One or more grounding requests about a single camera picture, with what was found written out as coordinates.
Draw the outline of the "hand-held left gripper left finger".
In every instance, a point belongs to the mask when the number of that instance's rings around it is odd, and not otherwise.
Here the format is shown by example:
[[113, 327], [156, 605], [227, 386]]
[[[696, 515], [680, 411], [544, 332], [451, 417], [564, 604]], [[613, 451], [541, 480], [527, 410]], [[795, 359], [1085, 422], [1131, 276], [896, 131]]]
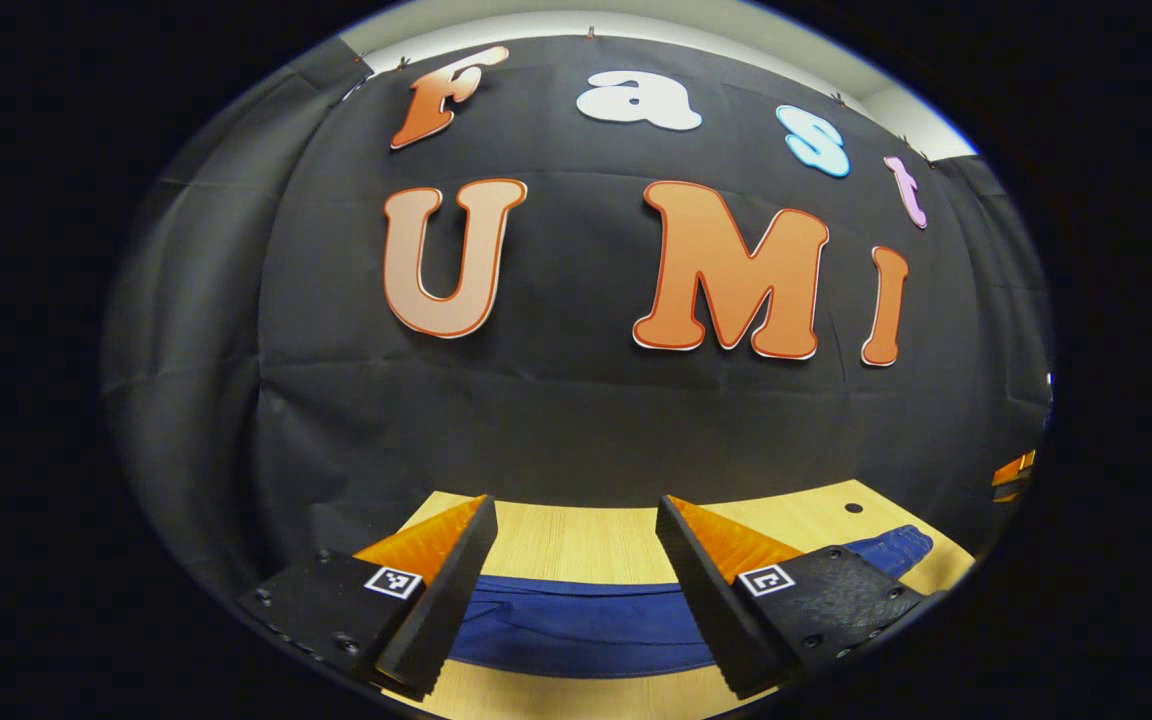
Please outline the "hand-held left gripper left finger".
[[433, 694], [498, 532], [475, 497], [353, 553], [314, 550], [238, 594], [262, 629], [361, 685]]

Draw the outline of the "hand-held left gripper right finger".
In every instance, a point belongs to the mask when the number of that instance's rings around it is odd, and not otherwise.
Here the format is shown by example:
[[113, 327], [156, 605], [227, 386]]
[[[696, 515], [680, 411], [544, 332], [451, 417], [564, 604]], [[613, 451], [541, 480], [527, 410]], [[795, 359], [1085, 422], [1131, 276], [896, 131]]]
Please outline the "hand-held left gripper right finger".
[[655, 533], [740, 700], [836, 673], [943, 600], [841, 544], [803, 552], [677, 497], [660, 497]]

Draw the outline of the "blue denim jeans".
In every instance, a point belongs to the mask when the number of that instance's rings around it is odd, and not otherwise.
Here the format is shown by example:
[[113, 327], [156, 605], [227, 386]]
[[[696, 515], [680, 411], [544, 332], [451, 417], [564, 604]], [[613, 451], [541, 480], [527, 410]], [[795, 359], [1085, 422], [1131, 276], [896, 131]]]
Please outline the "blue denim jeans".
[[[723, 579], [790, 559], [786, 543], [755, 530], [699, 530]], [[914, 525], [846, 543], [890, 579], [934, 543]], [[639, 679], [717, 665], [677, 583], [617, 585], [483, 575], [449, 659], [558, 679]]]

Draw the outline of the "black backdrop cloth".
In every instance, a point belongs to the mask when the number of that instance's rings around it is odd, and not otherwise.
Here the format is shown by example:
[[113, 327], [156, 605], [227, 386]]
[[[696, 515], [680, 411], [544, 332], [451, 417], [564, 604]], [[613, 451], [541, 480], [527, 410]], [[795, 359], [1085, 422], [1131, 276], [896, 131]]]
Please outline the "black backdrop cloth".
[[[631, 38], [509, 41], [450, 127], [393, 149], [422, 74], [343, 44], [212, 119], [147, 190], [111, 286], [101, 395], [134, 493], [223, 598], [358, 550], [430, 493], [637, 509], [856, 479], [969, 552], [1041, 442], [1036, 243], [977, 156], [927, 161], [813, 88]], [[654, 181], [749, 247], [827, 225], [805, 361], [637, 344]]]

